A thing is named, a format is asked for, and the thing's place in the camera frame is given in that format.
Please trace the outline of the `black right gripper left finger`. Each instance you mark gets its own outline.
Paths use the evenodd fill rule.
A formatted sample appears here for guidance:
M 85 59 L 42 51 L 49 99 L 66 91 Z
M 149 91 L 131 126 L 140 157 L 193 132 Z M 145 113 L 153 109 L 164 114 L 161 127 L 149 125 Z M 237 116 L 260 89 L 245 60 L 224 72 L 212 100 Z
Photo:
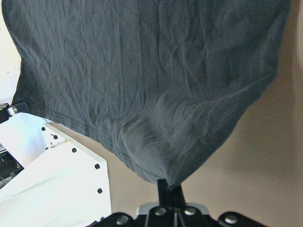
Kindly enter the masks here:
M 173 202 L 168 183 L 165 179 L 157 181 L 159 205 L 169 210 L 173 209 Z

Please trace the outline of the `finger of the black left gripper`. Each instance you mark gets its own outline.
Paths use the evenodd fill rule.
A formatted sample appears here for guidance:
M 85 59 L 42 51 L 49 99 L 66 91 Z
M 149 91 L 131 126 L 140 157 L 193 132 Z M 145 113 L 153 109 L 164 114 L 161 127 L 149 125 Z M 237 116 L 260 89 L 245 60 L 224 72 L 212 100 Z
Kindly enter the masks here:
M 28 110 L 26 102 L 20 102 L 8 107 L 8 113 L 10 116 L 13 116 L 18 113 L 24 113 Z

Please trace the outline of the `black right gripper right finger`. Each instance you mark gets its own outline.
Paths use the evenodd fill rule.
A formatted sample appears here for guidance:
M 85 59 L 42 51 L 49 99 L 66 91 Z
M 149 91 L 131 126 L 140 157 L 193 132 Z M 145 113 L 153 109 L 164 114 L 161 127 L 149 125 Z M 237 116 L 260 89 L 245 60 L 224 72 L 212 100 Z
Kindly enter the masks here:
M 170 191 L 171 201 L 174 208 L 183 208 L 186 206 L 182 186 L 178 185 L 176 188 Z

